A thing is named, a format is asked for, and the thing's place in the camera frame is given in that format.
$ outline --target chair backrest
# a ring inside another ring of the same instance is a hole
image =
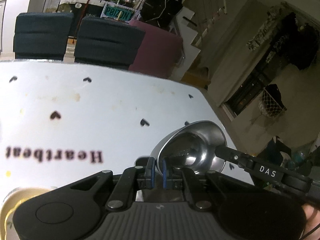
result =
[[[84,17],[78,32],[75,62],[128,69],[144,31],[98,17]]]
[[[73,13],[21,13],[13,51],[16,58],[63,60]]]

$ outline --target curtain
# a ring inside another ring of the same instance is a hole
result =
[[[210,69],[215,71],[208,87],[208,94],[217,106],[235,93],[269,48],[268,41],[254,51],[250,51],[246,45],[267,20],[268,9],[267,6],[251,0],[237,21],[237,26],[229,32],[227,42],[219,44],[220,52],[210,59],[214,66]]]

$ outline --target gray grip surface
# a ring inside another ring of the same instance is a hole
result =
[[[107,215],[87,240],[235,240],[209,212],[186,202],[134,202],[130,209]]]

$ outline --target metal cup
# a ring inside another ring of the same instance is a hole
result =
[[[214,151],[218,145],[227,146],[226,138],[218,125],[211,121],[193,122],[163,138],[151,152],[157,170],[162,174],[162,161],[168,157],[174,168],[191,168],[196,174],[208,170],[222,171],[226,161]]]

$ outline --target round button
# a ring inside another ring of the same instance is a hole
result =
[[[206,200],[201,200],[196,203],[196,207],[200,209],[207,209],[211,207],[211,203]]]
[[[121,200],[111,200],[108,202],[108,207],[109,208],[121,208],[123,206],[123,202]]]
[[[73,208],[63,202],[48,203],[39,207],[36,217],[46,224],[59,224],[73,215]]]

